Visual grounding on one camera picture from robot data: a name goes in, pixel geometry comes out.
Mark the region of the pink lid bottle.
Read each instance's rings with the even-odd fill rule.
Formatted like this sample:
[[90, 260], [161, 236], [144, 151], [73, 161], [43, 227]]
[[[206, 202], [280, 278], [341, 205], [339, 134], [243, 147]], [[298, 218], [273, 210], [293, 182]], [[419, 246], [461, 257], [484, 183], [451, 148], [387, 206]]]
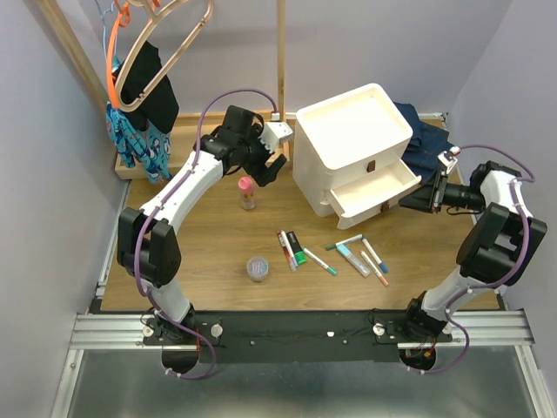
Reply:
[[244, 176], [238, 181], [240, 203], [243, 209], [251, 210], [255, 207], [254, 185], [250, 177]]

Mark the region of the white drawer cabinet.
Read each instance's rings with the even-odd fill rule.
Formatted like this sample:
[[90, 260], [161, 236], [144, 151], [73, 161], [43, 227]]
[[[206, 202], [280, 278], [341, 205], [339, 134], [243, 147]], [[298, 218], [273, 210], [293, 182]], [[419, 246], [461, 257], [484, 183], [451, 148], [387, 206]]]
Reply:
[[297, 111], [293, 179], [318, 216], [349, 229], [419, 186], [402, 159], [412, 136], [385, 90], [366, 84]]

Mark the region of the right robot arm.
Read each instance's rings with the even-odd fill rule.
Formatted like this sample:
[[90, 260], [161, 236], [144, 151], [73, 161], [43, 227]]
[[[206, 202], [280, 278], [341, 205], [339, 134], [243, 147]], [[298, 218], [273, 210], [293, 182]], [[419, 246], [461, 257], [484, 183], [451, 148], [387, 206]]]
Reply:
[[438, 337], [448, 315], [475, 296], [512, 286], [521, 277], [547, 234], [547, 224], [527, 210], [520, 176], [517, 170], [488, 161], [478, 165], [468, 185], [451, 184], [447, 174], [437, 172], [400, 200], [400, 206], [420, 212], [453, 207], [480, 214], [460, 246], [453, 272], [410, 301], [400, 320], [408, 340]]

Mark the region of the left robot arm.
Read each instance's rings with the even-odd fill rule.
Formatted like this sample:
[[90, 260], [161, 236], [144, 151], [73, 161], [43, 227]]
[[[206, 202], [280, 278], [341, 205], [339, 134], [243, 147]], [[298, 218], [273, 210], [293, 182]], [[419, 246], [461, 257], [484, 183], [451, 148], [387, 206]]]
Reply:
[[177, 175], [139, 209], [119, 215], [117, 263], [134, 277], [140, 293], [164, 317], [163, 333], [175, 344], [187, 342], [192, 310], [175, 276], [182, 256], [178, 230], [187, 214], [232, 168], [245, 171], [260, 187], [273, 182], [286, 162], [275, 151], [292, 138], [283, 121], [265, 122], [253, 111], [231, 105], [221, 125], [205, 134]]

